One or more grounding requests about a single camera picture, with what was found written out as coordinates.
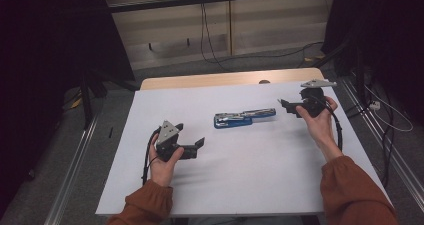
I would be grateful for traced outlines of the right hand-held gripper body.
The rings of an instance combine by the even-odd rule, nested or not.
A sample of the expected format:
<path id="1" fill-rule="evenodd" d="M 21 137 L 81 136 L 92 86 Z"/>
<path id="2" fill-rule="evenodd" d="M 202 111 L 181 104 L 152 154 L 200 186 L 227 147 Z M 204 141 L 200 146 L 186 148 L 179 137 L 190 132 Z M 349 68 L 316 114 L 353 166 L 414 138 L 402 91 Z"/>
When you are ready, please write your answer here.
<path id="1" fill-rule="evenodd" d="M 335 87 L 336 82 L 330 82 L 319 79 L 312 79 L 301 85 L 300 91 L 303 100 L 302 106 L 313 118 L 317 117 L 323 110 L 329 109 L 327 100 L 324 96 L 323 87 Z"/>

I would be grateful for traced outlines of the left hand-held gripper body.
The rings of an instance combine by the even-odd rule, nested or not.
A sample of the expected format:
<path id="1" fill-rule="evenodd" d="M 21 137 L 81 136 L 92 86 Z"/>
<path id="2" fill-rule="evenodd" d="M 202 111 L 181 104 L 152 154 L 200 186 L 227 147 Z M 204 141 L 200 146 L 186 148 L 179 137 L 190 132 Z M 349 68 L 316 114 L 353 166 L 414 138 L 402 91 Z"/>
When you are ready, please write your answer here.
<path id="1" fill-rule="evenodd" d="M 156 152 L 161 160 L 167 162 L 179 147 L 177 144 L 179 132 L 168 120 L 163 122 L 156 141 Z"/>

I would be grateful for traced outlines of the blue stapler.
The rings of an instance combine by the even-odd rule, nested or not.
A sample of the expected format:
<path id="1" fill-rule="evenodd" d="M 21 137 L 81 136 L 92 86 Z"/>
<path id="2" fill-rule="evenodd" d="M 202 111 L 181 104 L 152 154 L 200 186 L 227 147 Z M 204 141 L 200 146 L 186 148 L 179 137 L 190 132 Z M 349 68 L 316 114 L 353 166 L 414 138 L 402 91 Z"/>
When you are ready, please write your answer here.
<path id="1" fill-rule="evenodd" d="M 252 125 L 255 119 L 268 118 L 276 115 L 274 108 L 243 111 L 239 113 L 217 113 L 214 115 L 216 129 L 233 128 Z"/>

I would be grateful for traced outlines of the person's right hand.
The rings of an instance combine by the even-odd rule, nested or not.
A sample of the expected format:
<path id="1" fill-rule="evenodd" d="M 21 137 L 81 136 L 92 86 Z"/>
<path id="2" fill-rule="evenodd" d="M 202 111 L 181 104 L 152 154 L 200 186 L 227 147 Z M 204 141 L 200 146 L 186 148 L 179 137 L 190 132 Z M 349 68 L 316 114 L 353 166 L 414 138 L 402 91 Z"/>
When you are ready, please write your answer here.
<path id="1" fill-rule="evenodd" d="M 306 122 L 310 136 L 320 149 L 337 146 L 332 130 L 332 114 L 327 108 L 316 117 L 311 117 L 301 106 L 297 106 L 296 111 Z"/>

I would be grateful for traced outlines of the person's left hand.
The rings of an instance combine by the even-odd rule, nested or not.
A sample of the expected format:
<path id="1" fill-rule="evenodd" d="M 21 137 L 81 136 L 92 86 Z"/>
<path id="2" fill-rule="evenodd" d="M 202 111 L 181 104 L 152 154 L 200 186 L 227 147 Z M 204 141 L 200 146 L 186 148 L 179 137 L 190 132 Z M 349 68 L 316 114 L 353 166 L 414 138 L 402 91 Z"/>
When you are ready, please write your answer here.
<path id="1" fill-rule="evenodd" d="M 158 157 L 155 146 L 151 144 L 149 151 L 151 180 L 162 187 L 169 187 L 173 178 L 175 165 L 183 155 L 183 152 L 183 148 L 178 148 L 171 158 L 164 162 Z"/>

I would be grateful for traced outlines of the white table cover board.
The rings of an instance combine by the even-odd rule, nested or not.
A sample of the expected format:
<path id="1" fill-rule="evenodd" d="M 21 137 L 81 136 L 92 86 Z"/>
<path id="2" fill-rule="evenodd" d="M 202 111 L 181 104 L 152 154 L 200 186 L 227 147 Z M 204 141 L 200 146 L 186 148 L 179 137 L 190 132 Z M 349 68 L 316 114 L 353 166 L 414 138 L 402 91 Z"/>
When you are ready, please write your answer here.
<path id="1" fill-rule="evenodd" d="M 183 123 L 179 143 L 205 138 L 195 159 L 177 163 L 172 180 L 174 217 L 314 214 L 323 155 L 303 120 L 278 99 L 297 102 L 298 82 L 136 92 L 100 198 L 97 214 L 122 211 L 140 188 L 147 143 L 165 120 Z M 214 115 L 274 108 L 252 125 L 216 129 Z"/>

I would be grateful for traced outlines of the black metal stand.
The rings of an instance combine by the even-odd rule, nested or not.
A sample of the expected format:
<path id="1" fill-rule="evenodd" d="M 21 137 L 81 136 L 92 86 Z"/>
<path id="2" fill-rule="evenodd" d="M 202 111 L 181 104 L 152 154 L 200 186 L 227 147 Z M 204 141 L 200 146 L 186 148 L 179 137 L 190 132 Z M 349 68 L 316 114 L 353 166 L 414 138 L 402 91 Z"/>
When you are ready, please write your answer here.
<path id="1" fill-rule="evenodd" d="M 355 78 L 356 93 L 359 101 L 366 103 L 363 53 L 357 44 L 356 37 L 347 36 L 341 44 L 313 64 L 314 68 L 321 68 L 332 61 L 337 76 L 353 75 Z"/>
<path id="2" fill-rule="evenodd" d="M 93 94 L 95 98 L 104 98 L 108 92 L 103 84 L 104 81 L 110 81 L 119 87 L 122 87 L 128 91 L 135 92 L 138 87 L 130 84 L 127 81 L 113 77 L 112 75 L 101 71 L 99 69 L 85 69 L 81 73 L 81 98 L 84 109 L 85 124 L 84 129 L 87 130 L 91 122 L 94 120 L 94 115 L 91 107 L 90 94 Z"/>

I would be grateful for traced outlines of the person's grey trousers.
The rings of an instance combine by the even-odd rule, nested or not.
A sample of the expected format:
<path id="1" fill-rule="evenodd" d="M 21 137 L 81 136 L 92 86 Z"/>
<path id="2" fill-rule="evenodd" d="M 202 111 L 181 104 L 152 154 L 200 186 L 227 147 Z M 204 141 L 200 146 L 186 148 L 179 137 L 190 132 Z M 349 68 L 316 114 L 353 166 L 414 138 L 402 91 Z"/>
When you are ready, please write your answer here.
<path id="1" fill-rule="evenodd" d="M 316 215 L 171 218 L 167 225 L 322 225 Z"/>

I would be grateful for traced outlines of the narrow black curtain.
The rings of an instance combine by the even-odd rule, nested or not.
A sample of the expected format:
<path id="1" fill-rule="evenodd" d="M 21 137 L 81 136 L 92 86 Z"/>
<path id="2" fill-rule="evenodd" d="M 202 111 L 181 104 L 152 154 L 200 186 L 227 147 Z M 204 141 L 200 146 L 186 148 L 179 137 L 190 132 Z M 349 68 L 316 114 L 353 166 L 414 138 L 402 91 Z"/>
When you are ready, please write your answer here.
<path id="1" fill-rule="evenodd" d="M 424 125 L 424 0 L 333 0 L 324 45 L 328 54 L 342 43 L 336 73 L 347 74 L 357 56 Z"/>

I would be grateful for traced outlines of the wide black curtain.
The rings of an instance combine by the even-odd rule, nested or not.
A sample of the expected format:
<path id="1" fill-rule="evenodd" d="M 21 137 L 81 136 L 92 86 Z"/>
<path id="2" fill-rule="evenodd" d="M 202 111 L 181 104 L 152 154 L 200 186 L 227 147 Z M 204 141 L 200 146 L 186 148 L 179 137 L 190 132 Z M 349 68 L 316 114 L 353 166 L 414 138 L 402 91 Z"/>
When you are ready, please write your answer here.
<path id="1" fill-rule="evenodd" d="M 82 83 L 133 71 L 106 0 L 0 0 L 0 216 Z"/>

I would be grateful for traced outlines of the silver metal floor rail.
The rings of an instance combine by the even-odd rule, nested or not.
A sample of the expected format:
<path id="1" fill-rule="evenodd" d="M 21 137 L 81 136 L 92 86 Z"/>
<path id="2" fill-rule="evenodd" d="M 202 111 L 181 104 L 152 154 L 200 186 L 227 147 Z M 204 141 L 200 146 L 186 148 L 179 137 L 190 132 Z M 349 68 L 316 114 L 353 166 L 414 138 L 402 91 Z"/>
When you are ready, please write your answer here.
<path id="1" fill-rule="evenodd" d="M 90 145 L 91 138 L 94 134 L 98 117 L 94 117 L 84 129 L 82 137 L 77 146 L 76 152 L 71 160 L 71 164 L 67 170 L 60 189 L 53 201 L 51 209 L 47 215 L 44 225 L 60 225 L 66 206 L 69 202 L 72 190 L 86 154 L 86 150 Z"/>
<path id="2" fill-rule="evenodd" d="M 370 104 L 363 104 L 359 101 L 352 81 L 343 80 L 341 84 L 353 103 L 353 107 L 349 108 L 349 111 L 354 111 L 354 113 L 350 114 L 348 118 L 361 119 L 382 149 L 381 182 L 383 186 L 387 187 L 390 183 L 389 169 L 392 167 L 410 195 L 424 211 L 424 175 L 418 176 L 412 169 L 412 161 L 398 151 L 402 146 L 412 145 L 412 142 L 401 142 L 400 136 L 406 135 L 408 138 L 412 138 L 418 131 L 418 127 L 393 107 L 388 97 L 381 97 L 378 91 L 373 91 L 367 86 L 364 87 L 365 93 L 371 97 L 371 102 L 380 102 L 380 109 L 374 111 L 369 108 Z"/>

